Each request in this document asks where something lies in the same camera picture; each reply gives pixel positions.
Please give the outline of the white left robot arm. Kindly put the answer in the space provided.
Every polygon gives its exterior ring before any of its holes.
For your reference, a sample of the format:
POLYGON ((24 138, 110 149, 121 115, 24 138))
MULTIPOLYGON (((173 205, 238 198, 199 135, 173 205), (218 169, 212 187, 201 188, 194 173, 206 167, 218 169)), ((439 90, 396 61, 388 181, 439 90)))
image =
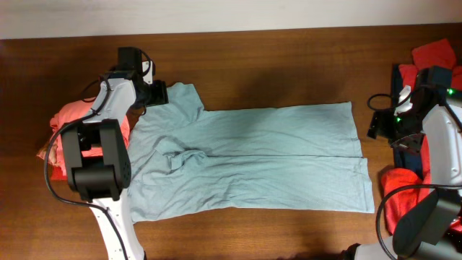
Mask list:
POLYGON ((131 107, 166 104, 167 87, 136 71, 111 71, 98 82, 87 114, 60 131, 68 185, 95 216, 109 259, 145 259, 129 214, 131 163, 121 124, 131 107))

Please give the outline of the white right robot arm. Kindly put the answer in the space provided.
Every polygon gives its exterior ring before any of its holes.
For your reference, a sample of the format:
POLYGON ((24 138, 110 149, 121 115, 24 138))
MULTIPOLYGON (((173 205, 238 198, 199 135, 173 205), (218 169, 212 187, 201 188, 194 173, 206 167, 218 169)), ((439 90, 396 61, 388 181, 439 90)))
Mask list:
POLYGON ((461 241, 450 226, 461 219, 461 93, 441 86, 406 86, 390 108, 376 109, 369 134, 391 146, 421 152, 429 147, 427 183, 409 184, 385 195, 379 210, 406 191, 428 195, 399 218, 393 235, 375 244, 354 244, 342 259, 460 259, 461 241))

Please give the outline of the light grey-blue t-shirt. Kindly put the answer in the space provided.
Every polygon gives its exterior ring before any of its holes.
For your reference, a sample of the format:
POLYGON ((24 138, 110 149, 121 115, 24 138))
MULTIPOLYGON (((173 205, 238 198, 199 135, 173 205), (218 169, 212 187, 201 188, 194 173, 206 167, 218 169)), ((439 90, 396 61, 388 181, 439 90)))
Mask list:
POLYGON ((207 111, 191 84, 167 93, 130 135, 134 222, 228 207, 374 212, 351 103, 207 111))

